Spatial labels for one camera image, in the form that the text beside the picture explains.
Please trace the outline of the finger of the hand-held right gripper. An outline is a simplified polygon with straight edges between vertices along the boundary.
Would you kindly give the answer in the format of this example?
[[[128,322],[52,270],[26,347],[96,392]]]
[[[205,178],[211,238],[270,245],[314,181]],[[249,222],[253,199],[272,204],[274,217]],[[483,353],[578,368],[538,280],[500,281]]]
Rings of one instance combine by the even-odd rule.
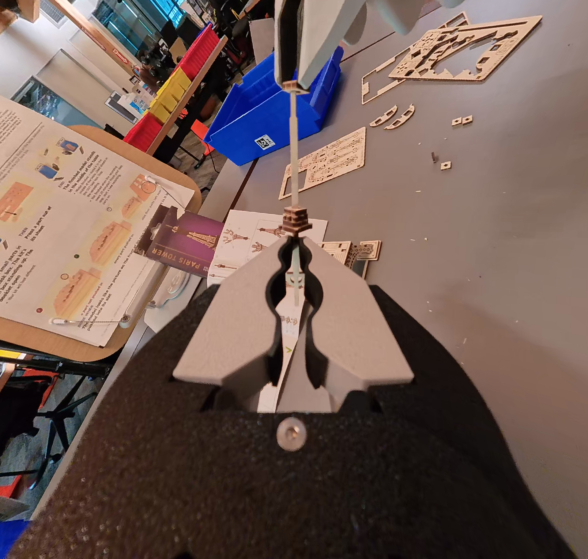
[[[318,74],[318,0],[275,0],[275,81],[309,86]]]
[[[297,28],[297,83],[308,89],[367,0],[301,0]]]

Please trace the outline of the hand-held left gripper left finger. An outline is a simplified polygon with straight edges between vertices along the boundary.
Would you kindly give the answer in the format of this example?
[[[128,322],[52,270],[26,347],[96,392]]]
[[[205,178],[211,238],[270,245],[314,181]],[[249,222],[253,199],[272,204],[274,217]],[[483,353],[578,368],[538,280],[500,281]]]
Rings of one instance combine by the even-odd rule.
[[[214,287],[216,293],[173,370],[179,381],[276,386],[283,366],[282,321],[292,239],[274,242]]]

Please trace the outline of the semicircular wooden piece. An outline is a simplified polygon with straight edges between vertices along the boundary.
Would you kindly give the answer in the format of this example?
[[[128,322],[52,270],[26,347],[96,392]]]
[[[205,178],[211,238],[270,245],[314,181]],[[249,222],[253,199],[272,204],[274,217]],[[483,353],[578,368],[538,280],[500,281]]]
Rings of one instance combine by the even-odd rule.
[[[398,129],[405,124],[415,113],[415,106],[411,104],[406,111],[404,111],[399,118],[394,120],[389,126],[385,127],[385,130],[391,131]]]
[[[386,112],[384,112],[382,115],[378,116],[373,121],[371,121],[369,123],[369,126],[371,128],[376,128],[376,127],[386,123],[387,121],[389,121],[391,118],[394,117],[394,115],[397,113],[397,111],[398,111],[397,105],[391,107]]]

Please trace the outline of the thin wooden spire piece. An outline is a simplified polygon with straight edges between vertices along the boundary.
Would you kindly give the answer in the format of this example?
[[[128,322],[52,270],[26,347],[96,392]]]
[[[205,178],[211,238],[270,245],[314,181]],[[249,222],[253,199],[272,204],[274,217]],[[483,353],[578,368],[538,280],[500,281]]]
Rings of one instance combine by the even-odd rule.
[[[290,182],[291,182],[291,206],[283,211],[283,229],[294,238],[292,252],[292,284],[295,306],[300,304],[300,245],[299,234],[312,228],[307,219],[307,211],[299,205],[299,156],[298,156],[298,117],[297,96],[290,93]]]

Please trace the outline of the wooden puzzle sheet with arcs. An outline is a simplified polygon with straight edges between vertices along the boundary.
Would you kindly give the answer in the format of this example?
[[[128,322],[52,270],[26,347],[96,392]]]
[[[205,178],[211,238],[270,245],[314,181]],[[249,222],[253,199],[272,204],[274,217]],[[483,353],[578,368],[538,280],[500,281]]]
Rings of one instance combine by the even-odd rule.
[[[542,16],[483,24],[464,24],[426,31],[389,74],[396,80],[439,82],[483,82],[540,24]],[[476,44],[487,44],[475,70],[453,75],[437,72],[439,63]]]

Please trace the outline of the white articulated stand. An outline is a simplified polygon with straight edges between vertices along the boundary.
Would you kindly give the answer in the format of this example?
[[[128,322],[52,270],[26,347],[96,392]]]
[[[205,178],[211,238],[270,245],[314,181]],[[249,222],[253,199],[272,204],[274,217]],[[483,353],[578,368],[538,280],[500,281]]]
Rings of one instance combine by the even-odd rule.
[[[178,298],[190,275],[180,269],[157,263],[143,283],[146,290],[146,309],[161,309],[168,301]]]

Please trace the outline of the wooden tower base model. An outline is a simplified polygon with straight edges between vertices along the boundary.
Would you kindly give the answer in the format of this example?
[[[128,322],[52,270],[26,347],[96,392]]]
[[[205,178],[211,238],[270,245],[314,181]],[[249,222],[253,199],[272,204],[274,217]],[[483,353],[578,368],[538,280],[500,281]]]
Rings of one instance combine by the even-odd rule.
[[[368,263],[379,259],[382,241],[362,241],[358,245],[351,241],[329,241],[321,242],[319,246],[338,262],[365,279]]]

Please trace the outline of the purple puzzle box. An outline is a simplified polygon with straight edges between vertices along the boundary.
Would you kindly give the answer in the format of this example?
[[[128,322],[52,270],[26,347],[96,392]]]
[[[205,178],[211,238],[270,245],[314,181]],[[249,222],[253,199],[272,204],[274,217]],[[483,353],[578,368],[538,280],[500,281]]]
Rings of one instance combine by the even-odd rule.
[[[206,278],[224,224],[176,207],[160,205],[134,253],[165,266]]]

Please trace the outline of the folded paper instruction sheet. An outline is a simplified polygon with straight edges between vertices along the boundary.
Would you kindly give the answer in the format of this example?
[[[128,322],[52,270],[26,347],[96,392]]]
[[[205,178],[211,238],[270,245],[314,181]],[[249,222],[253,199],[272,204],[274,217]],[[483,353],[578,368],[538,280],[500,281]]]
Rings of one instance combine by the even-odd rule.
[[[239,267],[282,238],[285,238],[285,233],[281,215],[230,210],[209,266],[207,287],[222,283]],[[299,302],[296,304],[294,289],[290,280],[287,280],[286,296],[276,308],[282,324],[282,372],[277,386],[268,383],[261,390],[257,408],[260,413],[276,411],[282,383],[298,341],[303,304],[303,287],[299,290]]]

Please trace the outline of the orange traffic cone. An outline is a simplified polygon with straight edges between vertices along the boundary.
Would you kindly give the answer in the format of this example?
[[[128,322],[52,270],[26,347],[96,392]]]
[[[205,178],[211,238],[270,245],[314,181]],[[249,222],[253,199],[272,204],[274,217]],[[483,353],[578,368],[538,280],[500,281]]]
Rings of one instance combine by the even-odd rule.
[[[209,144],[205,143],[205,137],[208,133],[208,127],[201,121],[195,120],[191,126],[191,131],[202,142],[204,147],[203,155],[209,156],[214,151],[214,148]]]

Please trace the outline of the small wooden puzzle sheet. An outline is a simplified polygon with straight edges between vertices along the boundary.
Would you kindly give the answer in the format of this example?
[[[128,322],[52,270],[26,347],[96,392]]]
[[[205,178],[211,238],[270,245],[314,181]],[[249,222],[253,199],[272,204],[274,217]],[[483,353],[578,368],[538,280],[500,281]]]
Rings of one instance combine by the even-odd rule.
[[[299,177],[304,182],[299,192],[362,168],[365,144],[366,127],[362,127],[300,158]]]

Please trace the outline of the row of coloured storage bins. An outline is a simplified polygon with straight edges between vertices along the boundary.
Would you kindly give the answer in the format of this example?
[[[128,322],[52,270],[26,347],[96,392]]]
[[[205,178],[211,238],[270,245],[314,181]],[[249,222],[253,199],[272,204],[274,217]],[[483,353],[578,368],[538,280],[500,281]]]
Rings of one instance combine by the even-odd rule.
[[[212,26],[208,25],[123,141],[139,151],[155,155],[227,42],[226,36],[219,38]]]

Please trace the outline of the black tripod stand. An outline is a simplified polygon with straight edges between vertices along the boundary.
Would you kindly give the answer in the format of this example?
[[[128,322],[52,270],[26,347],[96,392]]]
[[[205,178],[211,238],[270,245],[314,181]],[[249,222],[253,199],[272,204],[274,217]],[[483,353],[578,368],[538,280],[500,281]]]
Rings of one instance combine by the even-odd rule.
[[[30,490],[35,489],[48,467],[56,464],[70,447],[65,420],[75,416],[76,409],[96,397],[96,391],[77,400],[74,399],[85,379],[105,379],[118,359],[120,351],[91,363],[60,362],[55,369],[33,368],[32,374],[12,375],[1,390],[1,452],[11,439],[21,434],[34,437],[39,432],[34,421],[38,418],[48,422],[48,437],[45,452],[38,467],[1,473],[1,478],[30,477]],[[79,379],[54,409],[44,411],[46,393],[60,376],[74,375]]]

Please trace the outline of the instruction poster board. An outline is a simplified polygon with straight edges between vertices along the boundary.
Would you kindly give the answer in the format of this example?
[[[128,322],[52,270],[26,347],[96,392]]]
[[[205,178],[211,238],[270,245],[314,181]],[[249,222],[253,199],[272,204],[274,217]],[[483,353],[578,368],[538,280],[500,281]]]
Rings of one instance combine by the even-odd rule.
[[[1,97],[1,341],[75,361],[126,342],[167,267],[136,247],[188,176],[105,131]]]

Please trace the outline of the thin wooden frame offcut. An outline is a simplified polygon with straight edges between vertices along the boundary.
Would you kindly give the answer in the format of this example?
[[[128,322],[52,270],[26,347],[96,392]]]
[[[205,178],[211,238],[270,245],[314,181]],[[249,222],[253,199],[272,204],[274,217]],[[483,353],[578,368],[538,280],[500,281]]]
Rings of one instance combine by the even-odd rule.
[[[438,26],[437,29],[454,28],[454,27],[460,27],[460,26],[469,25],[469,24],[470,24],[470,21],[467,16],[467,13],[465,11],[462,11],[459,14],[457,14],[456,16],[454,16],[453,18],[446,21],[444,24]],[[377,74],[377,73],[385,70],[388,66],[392,65],[396,61],[400,61],[409,52],[409,50],[411,50],[411,48],[414,47],[415,44],[416,44],[416,42],[411,44],[411,46],[409,46],[408,48],[397,53],[393,57],[389,58],[387,61],[380,64],[378,67],[376,67],[375,69],[373,69],[372,71],[370,71],[369,73],[367,73],[366,75],[364,75],[362,77],[362,90],[361,90],[361,95],[362,95],[361,103],[362,103],[362,105],[366,105],[367,103],[369,103],[373,99],[377,99],[379,96],[383,95],[384,93],[390,91],[391,89],[399,86],[400,84],[402,84],[406,81],[405,79],[392,79],[392,77],[389,77],[390,82],[387,85],[385,85],[384,87],[378,89],[378,91],[370,97],[370,84],[369,84],[368,78],[373,74]]]

